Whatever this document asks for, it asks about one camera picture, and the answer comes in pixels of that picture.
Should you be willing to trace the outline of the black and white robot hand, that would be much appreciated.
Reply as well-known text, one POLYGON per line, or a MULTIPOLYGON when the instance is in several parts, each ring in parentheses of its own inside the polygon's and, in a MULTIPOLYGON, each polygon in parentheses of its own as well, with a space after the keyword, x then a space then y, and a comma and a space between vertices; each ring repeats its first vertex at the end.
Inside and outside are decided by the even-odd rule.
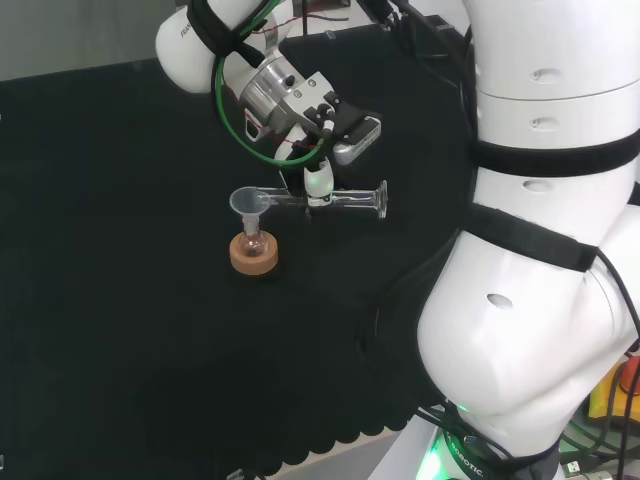
POLYGON ((230 198, 230 207, 241 216, 258 217, 275 206, 328 207, 333 203, 334 172, 325 155, 327 142, 301 121, 278 134, 278 148, 271 155, 264 154, 248 143, 246 134, 236 140, 251 156, 276 167, 281 187, 241 187, 230 198))

